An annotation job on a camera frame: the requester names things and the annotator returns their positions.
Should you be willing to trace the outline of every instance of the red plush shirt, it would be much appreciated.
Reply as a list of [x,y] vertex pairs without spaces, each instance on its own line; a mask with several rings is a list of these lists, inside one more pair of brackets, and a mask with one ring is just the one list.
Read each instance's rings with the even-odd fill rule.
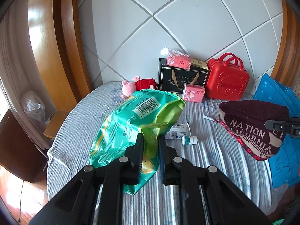
[[135,87],[137,91],[149,89],[150,86],[156,87],[156,82],[154,79],[141,79],[135,82]]

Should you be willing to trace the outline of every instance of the white tile wall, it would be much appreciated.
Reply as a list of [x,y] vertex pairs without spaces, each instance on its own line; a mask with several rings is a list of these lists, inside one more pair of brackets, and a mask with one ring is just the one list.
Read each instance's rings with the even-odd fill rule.
[[157,79],[159,51],[171,47],[200,60],[236,54],[254,94],[282,34],[281,0],[79,0],[79,16],[94,87]]

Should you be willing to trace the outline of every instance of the blue folding basket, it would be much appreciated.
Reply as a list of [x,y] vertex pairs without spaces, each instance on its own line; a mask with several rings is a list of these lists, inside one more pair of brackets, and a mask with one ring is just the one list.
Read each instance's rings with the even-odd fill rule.
[[[273,80],[266,73],[263,75],[253,99],[287,106],[290,117],[300,117],[300,101],[297,96],[290,88]],[[285,183],[291,187],[300,182],[300,139],[286,135],[278,153],[268,161],[273,188]]]

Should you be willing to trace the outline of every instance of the maroon beanie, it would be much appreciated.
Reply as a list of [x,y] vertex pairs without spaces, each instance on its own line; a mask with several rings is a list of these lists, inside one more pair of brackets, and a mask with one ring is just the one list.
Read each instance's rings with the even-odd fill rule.
[[223,102],[219,114],[221,124],[258,161],[277,154],[285,137],[281,131],[267,130],[265,122],[290,119],[286,106],[258,100]]

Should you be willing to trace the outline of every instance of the red case handle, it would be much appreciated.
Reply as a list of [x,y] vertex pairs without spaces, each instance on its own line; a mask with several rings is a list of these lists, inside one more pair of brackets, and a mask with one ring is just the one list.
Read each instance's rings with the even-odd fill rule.
[[[220,56],[218,60],[224,61],[224,58],[227,57],[227,56],[233,56],[233,57],[236,57],[236,55],[234,55],[233,53],[227,52],[227,53],[224,53],[222,56]],[[239,65],[237,59],[234,60],[234,64],[235,64],[236,66]]]
[[224,63],[224,66],[228,67],[229,66],[229,63],[232,61],[232,60],[237,60],[237,61],[240,61],[240,70],[241,71],[244,71],[244,64],[243,64],[243,61],[242,59],[238,58],[238,57],[232,57],[232,58],[229,58],[225,63]]

